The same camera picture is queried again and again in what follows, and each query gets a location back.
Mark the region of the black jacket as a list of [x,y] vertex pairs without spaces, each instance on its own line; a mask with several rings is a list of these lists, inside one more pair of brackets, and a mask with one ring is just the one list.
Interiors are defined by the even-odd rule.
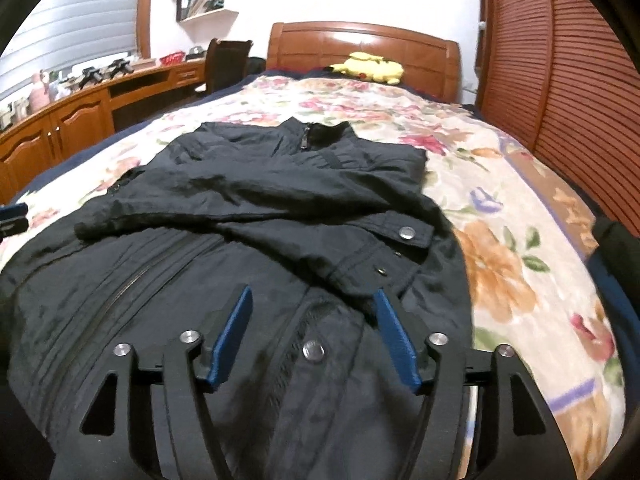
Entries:
[[427,154],[342,122],[206,122],[55,220],[1,273],[8,383],[52,448],[120,342],[154,361],[240,285],[253,313],[205,400],[238,479],[398,479],[421,401],[376,322],[385,289],[419,332],[472,340],[457,237]]

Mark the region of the dark wooden chair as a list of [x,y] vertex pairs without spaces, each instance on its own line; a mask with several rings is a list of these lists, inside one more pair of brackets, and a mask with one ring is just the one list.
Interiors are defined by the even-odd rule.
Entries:
[[204,64],[204,82],[195,88],[208,96],[240,82],[246,77],[247,60],[253,43],[250,40],[210,40]]

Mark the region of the wooden headboard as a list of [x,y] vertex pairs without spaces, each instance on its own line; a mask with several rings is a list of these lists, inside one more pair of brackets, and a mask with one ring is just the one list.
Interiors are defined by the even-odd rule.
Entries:
[[459,45],[392,26],[320,21],[273,24],[266,69],[307,73],[343,62],[352,52],[381,55],[401,64],[402,82],[416,91],[444,102],[459,99]]

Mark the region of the wooden desk cabinet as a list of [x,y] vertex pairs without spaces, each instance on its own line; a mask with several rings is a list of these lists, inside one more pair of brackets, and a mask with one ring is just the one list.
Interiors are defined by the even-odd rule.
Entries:
[[205,62],[139,70],[50,104],[1,133],[1,201],[115,133],[191,102]]

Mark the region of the pink plush toy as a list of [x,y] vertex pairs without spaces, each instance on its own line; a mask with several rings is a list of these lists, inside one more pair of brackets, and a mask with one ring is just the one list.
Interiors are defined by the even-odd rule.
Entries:
[[29,107],[35,114],[50,104],[49,88],[44,80],[43,72],[32,75],[32,90],[29,93]]

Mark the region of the floral blanket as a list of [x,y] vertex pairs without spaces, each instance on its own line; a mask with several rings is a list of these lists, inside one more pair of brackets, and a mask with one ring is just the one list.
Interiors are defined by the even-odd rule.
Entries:
[[[629,413],[612,325],[586,266],[596,248],[592,214],[520,144],[477,119],[463,148],[445,156],[425,153],[422,191],[450,223],[464,258],[472,315],[467,346],[511,346],[549,405],[573,461],[573,479],[601,477]],[[28,230],[1,248],[1,273],[29,240],[87,202],[28,207]],[[180,479],[160,411],[162,390],[154,386],[151,393],[160,479]],[[455,479],[469,479],[477,393],[471,388]],[[17,404],[39,437],[25,453],[27,463],[36,466],[51,453],[53,467],[60,448],[52,448]]]

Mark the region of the red basket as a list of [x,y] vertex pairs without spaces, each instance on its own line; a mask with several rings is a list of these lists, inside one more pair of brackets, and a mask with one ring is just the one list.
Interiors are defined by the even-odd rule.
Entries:
[[176,51],[166,54],[160,58],[161,66],[174,66],[183,63],[186,59],[186,54],[183,51]]

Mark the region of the grey window blind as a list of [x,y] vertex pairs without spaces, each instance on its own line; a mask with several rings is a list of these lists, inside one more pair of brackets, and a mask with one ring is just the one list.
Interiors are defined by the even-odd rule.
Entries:
[[1,55],[1,95],[42,70],[137,50],[138,0],[40,0]]

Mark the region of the dark folded clothes pile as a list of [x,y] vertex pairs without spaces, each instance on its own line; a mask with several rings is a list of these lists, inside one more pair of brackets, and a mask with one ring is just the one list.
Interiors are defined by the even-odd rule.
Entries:
[[612,325],[631,414],[639,406],[639,239],[605,216],[596,219],[591,234],[597,248],[587,269]]

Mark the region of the wooden louvred wardrobe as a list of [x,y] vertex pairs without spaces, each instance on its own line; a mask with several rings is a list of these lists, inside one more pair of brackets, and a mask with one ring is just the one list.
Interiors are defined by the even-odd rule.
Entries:
[[589,0],[483,0],[478,106],[639,232],[639,74]]

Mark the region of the yellow Pikachu plush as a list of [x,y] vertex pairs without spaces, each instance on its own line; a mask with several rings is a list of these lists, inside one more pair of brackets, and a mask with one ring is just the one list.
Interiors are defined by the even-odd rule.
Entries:
[[352,52],[345,61],[328,66],[332,73],[379,84],[400,84],[404,76],[401,64],[367,52]]

